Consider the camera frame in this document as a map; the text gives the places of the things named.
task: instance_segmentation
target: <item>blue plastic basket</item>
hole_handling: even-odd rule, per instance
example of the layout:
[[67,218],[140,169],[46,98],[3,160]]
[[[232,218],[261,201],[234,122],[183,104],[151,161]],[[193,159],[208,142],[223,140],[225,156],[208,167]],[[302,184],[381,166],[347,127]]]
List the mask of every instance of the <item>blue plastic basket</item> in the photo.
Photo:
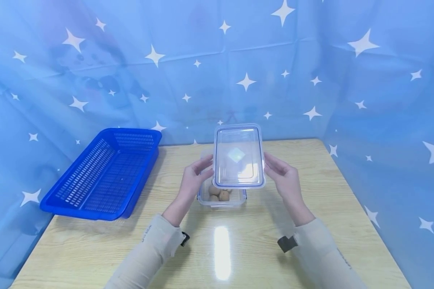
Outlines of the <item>blue plastic basket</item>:
[[43,211],[90,220],[131,216],[159,155],[156,130],[101,131],[40,202]]

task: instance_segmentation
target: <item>brown round object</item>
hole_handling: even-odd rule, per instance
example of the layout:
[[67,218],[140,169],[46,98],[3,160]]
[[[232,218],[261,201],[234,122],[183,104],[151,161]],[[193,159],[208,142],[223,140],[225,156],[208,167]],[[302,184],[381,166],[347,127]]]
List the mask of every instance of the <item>brown round object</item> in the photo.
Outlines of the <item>brown round object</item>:
[[209,195],[218,195],[220,194],[220,189],[215,188],[213,185],[209,186]]
[[220,201],[229,201],[230,200],[230,194],[227,191],[221,191],[220,195],[218,196],[218,199]]
[[216,195],[211,195],[209,201],[218,201],[218,197]]

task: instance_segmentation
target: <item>white sleeve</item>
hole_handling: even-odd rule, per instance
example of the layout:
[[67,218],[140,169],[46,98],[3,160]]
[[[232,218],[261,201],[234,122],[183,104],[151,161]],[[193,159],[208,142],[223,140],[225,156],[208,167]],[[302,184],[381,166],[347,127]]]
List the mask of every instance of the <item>white sleeve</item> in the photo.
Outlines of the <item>white sleeve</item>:
[[297,226],[294,238],[298,246],[293,248],[293,252],[318,288],[366,288],[339,252],[332,235],[320,219]]
[[175,255],[183,240],[180,228],[156,215],[146,228],[140,244],[126,256],[104,288],[147,288],[162,265]]

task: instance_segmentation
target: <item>hand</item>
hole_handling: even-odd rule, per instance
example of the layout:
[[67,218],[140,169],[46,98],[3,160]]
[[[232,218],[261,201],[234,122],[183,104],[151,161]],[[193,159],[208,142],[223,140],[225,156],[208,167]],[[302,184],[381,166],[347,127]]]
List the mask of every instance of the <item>hand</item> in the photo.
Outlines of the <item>hand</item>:
[[305,205],[299,182],[299,174],[295,167],[291,167],[281,159],[265,153],[265,173],[275,181],[278,194],[296,226],[312,222],[315,216]]
[[278,194],[283,200],[293,200],[303,204],[297,169],[269,153],[264,153],[264,155],[265,173],[275,181]]
[[195,161],[193,164],[187,166],[183,171],[182,183],[180,185],[179,195],[186,195],[188,197],[196,197],[202,183],[214,174],[214,170],[205,170],[212,165],[212,155],[207,155],[202,159]]
[[193,164],[187,166],[183,171],[182,183],[175,200],[162,213],[162,216],[175,227],[180,226],[181,221],[189,211],[196,194],[202,183],[214,174],[214,170],[204,171],[212,165],[212,155],[205,156]]

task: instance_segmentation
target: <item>left hand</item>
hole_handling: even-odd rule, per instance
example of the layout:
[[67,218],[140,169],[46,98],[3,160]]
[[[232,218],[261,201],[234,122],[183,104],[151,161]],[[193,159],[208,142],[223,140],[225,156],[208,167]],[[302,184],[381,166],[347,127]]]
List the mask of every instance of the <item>left hand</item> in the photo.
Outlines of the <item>left hand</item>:
[[193,164],[187,166],[183,171],[182,183],[178,195],[195,198],[202,183],[214,174],[214,170],[205,170],[212,165],[212,155],[207,155]]

